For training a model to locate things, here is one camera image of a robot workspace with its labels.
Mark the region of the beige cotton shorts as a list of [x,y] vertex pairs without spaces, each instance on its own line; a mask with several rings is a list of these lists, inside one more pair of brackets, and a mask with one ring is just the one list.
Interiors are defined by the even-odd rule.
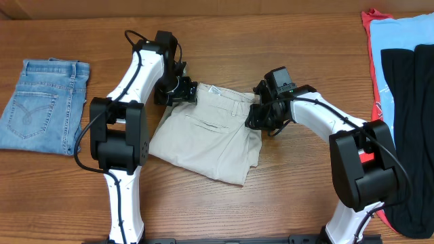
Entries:
[[257,167],[261,133],[245,126],[253,93],[199,84],[197,103],[166,108],[150,141],[149,153],[213,180],[244,185]]

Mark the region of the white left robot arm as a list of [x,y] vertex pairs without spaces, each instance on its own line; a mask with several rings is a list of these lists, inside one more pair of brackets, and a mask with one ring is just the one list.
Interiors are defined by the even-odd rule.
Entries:
[[141,243],[140,171],[149,154],[145,104],[194,101],[196,83],[184,76],[185,63],[175,51],[135,50],[118,86],[90,104],[91,156],[98,162],[109,192],[111,230],[107,243]]

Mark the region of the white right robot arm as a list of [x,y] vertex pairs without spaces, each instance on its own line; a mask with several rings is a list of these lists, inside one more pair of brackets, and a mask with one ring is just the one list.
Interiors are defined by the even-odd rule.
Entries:
[[402,180],[387,125],[346,114],[309,85],[262,80],[253,88],[246,127],[276,136],[293,122],[328,143],[334,190],[339,198],[332,219],[317,235],[291,235],[289,243],[381,243],[364,237],[373,214],[399,189]]

